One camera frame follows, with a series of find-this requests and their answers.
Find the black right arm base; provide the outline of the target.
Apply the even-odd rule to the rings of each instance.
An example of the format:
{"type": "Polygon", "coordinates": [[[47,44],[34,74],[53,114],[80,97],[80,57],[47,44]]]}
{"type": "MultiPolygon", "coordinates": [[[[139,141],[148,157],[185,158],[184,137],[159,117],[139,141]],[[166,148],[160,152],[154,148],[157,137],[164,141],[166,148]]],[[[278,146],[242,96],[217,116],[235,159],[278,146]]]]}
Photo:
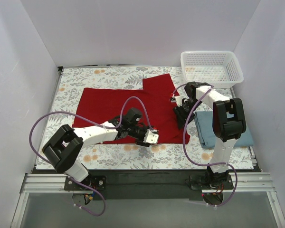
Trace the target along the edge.
{"type": "Polygon", "coordinates": [[[192,190],[232,190],[234,185],[229,174],[215,179],[207,171],[197,171],[189,175],[189,187],[192,190]]]}

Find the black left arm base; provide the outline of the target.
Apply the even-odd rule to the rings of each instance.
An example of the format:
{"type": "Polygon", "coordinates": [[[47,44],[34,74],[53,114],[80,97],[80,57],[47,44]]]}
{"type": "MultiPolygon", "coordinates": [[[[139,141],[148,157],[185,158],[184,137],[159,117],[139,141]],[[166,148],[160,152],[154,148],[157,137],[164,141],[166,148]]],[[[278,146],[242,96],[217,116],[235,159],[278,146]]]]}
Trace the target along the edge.
{"type": "MultiPolygon", "coordinates": [[[[103,191],[106,188],[106,176],[88,176],[81,183],[95,190],[103,191]]],[[[89,189],[87,187],[78,185],[69,177],[66,177],[64,190],[75,191],[75,190],[89,190],[89,189]]]]}

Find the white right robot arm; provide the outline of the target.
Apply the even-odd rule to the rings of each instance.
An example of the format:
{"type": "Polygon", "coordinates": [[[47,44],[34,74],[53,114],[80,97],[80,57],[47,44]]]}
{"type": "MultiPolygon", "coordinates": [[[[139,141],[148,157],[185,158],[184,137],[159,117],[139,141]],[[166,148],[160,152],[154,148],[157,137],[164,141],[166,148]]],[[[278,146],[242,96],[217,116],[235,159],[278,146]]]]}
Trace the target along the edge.
{"type": "Polygon", "coordinates": [[[232,150],[246,131],[246,120],[242,100],[228,98],[208,83],[189,82],[183,84],[187,98],[172,94],[170,101],[175,102],[173,111],[179,129],[186,130],[189,122],[196,117],[194,111],[200,104],[212,109],[212,130],[216,137],[213,157],[203,174],[190,177],[192,187],[216,189],[231,182],[229,160],[232,150]]]}

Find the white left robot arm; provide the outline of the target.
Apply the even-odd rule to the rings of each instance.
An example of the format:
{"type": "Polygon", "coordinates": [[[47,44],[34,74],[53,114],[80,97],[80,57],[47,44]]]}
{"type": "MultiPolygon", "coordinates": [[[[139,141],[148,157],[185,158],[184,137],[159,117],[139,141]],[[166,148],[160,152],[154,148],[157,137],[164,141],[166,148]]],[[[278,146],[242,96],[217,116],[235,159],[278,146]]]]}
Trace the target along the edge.
{"type": "Polygon", "coordinates": [[[100,127],[71,128],[65,124],[44,145],[43,154],[57,173],[72,177],[79,189],[86,190],[91,186],[92,179],[87,168],[77,159],[81,149],[127,136],[134,138],[137,145],[149,147],[156,144],[159,135],[140,123],[141,117],[138,109],[131,108],[126,115],[106,121],[100,127]]]}

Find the red t shirt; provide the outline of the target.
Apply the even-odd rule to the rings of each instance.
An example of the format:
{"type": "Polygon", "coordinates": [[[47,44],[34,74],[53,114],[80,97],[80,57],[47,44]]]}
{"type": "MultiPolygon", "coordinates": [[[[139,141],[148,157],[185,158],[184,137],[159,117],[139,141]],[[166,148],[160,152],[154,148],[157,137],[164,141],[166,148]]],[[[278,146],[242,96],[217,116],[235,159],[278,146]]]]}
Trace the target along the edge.
{"type": "Polygon", "coordinates": [[[170,101],[175,89],[170,74],[143,79],[142,84],[138,90],[85,88],[76,114],[101,124],[136,108],[147,111],[141,122],[159,131],[159,144],[188,143],[190,136],[178,129],[175,103],[170,101]]]}

